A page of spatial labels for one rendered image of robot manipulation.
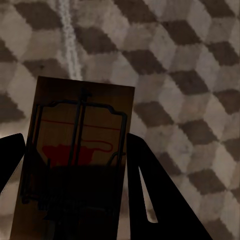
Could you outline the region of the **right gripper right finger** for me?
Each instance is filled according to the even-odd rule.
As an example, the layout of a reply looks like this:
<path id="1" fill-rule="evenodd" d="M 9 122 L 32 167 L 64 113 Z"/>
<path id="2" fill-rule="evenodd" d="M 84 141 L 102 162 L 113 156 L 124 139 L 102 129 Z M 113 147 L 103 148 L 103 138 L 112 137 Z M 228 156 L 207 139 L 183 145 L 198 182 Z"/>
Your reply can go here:
<path id="1" fill-rule="evenodd" d="M 139 167 L 158 223 L 148 221 Z M 213 240 L 146 142 L 127 133 L 130 240 Z"/>

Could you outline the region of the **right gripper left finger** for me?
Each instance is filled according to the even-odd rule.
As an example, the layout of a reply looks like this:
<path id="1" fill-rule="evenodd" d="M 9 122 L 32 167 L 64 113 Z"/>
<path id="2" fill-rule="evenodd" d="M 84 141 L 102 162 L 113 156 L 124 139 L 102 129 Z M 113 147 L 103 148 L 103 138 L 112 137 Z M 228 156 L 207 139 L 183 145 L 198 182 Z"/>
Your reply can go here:
<path id="1" fill-rule="evenodd" d="M 25 149 L 21 133 L 0 138 L 0 193 L 25 155 Z"/>

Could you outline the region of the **mousetrap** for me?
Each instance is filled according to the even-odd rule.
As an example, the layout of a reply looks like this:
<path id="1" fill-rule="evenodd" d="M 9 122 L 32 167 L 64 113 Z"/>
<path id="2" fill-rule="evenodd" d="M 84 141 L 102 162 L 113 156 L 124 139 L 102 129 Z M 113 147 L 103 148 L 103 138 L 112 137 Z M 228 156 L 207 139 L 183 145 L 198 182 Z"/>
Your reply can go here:
<path id="1" fill-rule="evenodd" d="M 10 240 L 117 240 L 134 93 L 38 76 Z"/>

